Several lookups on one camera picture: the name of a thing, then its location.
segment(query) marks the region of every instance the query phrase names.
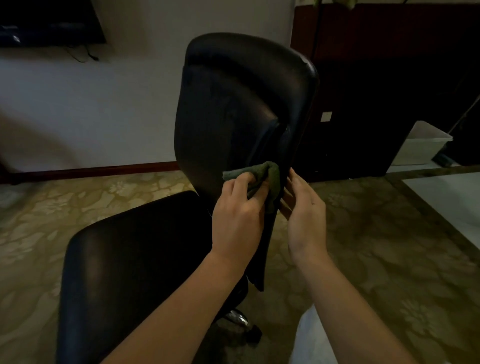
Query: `chair caster wheel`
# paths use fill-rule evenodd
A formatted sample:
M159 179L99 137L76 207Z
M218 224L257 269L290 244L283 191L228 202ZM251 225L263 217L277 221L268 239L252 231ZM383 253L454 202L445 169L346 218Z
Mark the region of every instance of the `chair caster wheel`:
M253 327L245 332L245 341L248 344L258 344L260 339L262 338L262 331L257 325L253 325Z

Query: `chair backrest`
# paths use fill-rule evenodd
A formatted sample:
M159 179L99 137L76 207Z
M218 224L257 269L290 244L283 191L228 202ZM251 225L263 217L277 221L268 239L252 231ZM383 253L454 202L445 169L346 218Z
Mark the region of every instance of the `chair backrest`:
M210 212L225 170L271 160L280 167L284 187L317 84L309 60L269 40L214 33L191 41L175 123L175 155ZM275 216L265 217L259 249L246 271L261 291Z

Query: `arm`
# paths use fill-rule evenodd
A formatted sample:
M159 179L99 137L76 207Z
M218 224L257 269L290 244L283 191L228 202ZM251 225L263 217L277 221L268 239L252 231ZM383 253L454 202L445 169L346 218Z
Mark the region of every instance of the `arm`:
M338 363L415 364L328 256L325 203L293 170L283 199L292 260L307 281Z
M212 218L212 251L194 273L102 363L191 363L242 277L263 231L268 183L247 200L251 173L225 182Z

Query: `hand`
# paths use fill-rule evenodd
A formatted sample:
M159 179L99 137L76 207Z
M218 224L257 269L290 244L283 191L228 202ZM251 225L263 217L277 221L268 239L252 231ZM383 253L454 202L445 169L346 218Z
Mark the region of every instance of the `hand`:
M288 247L297 266L308 258L328 258L325 202L292 168L280 212L288 220Z
M248 200L248 184L253 181L253 174L246 172L225 182L212 216L210 254L225 261L239 275L238 279L257 251L264 229L268 181Z

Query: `person's left hand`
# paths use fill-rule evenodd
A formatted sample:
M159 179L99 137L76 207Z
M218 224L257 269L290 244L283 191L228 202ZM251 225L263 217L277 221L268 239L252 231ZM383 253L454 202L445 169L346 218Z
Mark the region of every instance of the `person's left hand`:
M250 172L223 184L212 216L212 251L241 278L255 254L264 229L264 204L268 181L247 199L248 184L255 181Z

